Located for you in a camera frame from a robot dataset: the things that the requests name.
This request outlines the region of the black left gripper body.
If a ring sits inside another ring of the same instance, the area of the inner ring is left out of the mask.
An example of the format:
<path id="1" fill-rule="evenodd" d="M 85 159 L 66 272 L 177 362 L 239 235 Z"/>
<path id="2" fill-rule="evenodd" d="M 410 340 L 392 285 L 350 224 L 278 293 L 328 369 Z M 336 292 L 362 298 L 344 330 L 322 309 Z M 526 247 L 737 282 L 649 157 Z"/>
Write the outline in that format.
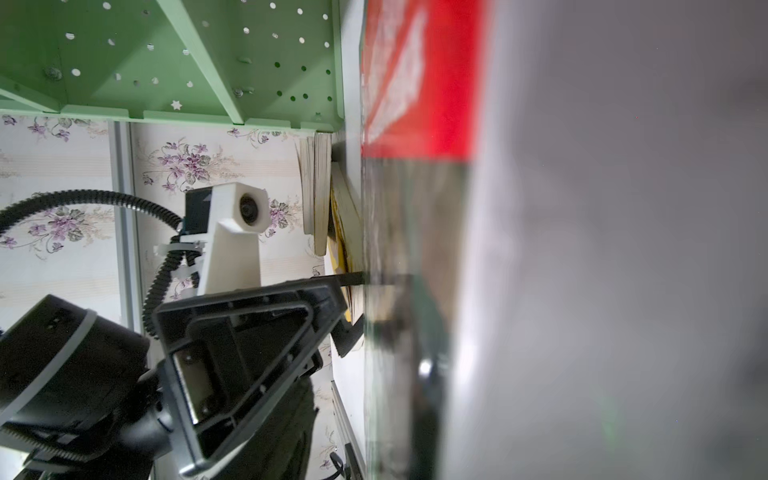
<path id="1" fill-rule="evenodd" d="M 320 344 L 347 333 L 346 310 L 335 277 L 159 306 L 158 375 L 180 474 L 210 470 L 261 430 L 290 387 L 321 367 Z"/>

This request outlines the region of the green red nature book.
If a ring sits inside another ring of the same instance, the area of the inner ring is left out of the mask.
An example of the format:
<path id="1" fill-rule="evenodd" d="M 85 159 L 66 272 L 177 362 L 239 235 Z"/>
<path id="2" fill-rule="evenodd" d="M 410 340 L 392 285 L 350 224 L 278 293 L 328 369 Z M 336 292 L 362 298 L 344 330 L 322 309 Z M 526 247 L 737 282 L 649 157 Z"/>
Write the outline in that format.
<path id="1" fill-rule="evenodd" d="M 360 45 L 372 479 L 433 479 L 474 147 L 483 1 L 369 1 Z"/>

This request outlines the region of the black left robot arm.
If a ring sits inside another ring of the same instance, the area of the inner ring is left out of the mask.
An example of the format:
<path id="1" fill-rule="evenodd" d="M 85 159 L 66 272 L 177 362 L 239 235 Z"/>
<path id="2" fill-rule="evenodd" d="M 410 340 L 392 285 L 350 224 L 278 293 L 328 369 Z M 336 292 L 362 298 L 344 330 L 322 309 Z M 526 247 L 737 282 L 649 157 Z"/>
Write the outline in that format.
<path id="1" fill-rule="evenodd" d="M 171 456 L 181 477 L 301 479 L 317 410 L 320 344 L 363 333 L 342 290 L 361 273 L 170 302 L 147 338 L 47 296 L 1 337 L 1 443 L 24 479 L 146 479 Z"/>

